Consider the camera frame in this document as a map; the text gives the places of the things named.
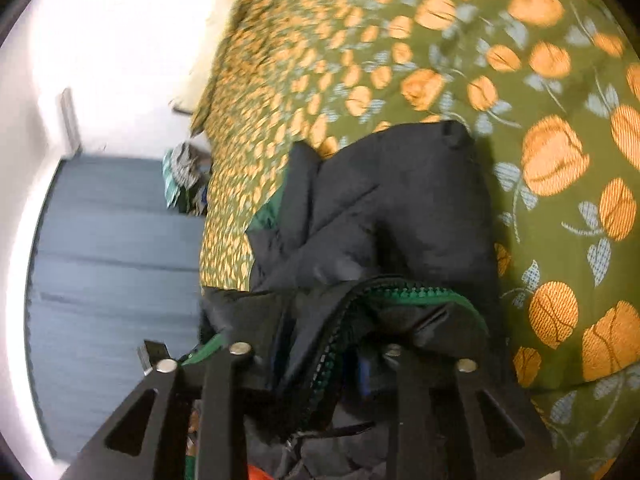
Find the green orange floral bedspread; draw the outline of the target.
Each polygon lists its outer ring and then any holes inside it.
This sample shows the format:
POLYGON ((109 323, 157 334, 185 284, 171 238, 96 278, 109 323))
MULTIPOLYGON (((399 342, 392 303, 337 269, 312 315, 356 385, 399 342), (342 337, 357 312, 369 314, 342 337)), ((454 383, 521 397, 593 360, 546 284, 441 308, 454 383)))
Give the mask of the green orange floral bedspread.
POLYGON ((575 479, 638 477, 639 52, 612 0, 236 0, 192 119, 214 169, 205 286, 247 288, 250 219, 296 140, 403 122, 485 153, 521 384, 575 479))

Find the pile of clothes beside bed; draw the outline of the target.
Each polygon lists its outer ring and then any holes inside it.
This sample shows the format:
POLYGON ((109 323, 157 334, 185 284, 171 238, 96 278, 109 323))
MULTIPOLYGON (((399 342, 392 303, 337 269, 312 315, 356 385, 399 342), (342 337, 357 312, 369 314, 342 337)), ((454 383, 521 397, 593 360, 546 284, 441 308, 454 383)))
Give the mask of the pile of clothes beside bed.
POLYGON ((212 160, 194 144, 183 142, 166 151, 162 176, 167 208, 179 214, 205 216, 211 174, 212 160))

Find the orange red blanket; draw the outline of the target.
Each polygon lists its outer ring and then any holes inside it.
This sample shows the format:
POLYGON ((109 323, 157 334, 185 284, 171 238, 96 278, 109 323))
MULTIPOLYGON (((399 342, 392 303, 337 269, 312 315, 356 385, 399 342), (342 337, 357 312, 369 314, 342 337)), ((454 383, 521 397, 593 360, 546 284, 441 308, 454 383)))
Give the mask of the orange red blanket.
POLYGON ((270 474, 253 465, 247 466, 247 473, 248 480, 273 480, 270 474))

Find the blue grey curtain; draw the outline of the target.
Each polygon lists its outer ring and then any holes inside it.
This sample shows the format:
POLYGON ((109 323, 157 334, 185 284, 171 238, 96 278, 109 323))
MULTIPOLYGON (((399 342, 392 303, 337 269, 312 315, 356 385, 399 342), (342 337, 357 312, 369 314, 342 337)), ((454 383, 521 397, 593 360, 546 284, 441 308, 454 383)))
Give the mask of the blue grey curtain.
POLYGON ((26 354, 52 455, 71 462, 140 382, 145 340, 198 340, 204 221, 167 208, 155 159, 62 162, 39 223, 26 354))

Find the black puffer jacket green trim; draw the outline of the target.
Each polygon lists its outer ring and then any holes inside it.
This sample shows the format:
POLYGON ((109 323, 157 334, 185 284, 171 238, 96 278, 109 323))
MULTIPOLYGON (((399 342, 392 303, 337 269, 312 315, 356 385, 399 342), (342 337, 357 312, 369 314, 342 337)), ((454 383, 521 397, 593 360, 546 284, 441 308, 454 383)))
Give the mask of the black puffer jacket green trim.
POLYGON ((208 286, 200 339, 246 341, 250 464, 275 479, 386 471, 393 342, 436 370, 502 347, 490 199, 458 122, 403 124, 322 158, 295 143, 247 228, 244 292, 208 286))

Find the cream pillow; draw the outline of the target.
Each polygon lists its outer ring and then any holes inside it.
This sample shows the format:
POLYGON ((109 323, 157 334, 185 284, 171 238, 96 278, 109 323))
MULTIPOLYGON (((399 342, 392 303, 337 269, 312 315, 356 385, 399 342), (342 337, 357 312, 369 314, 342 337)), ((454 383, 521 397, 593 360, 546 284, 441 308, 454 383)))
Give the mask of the cream pillow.
POLYGON ((213 62, 231 22, 236 0, 214 0, 209 11, 198 57, 195 59, 186 81, 171 100, 171 109, 180 114, 192 115, 212 74, 213 62))

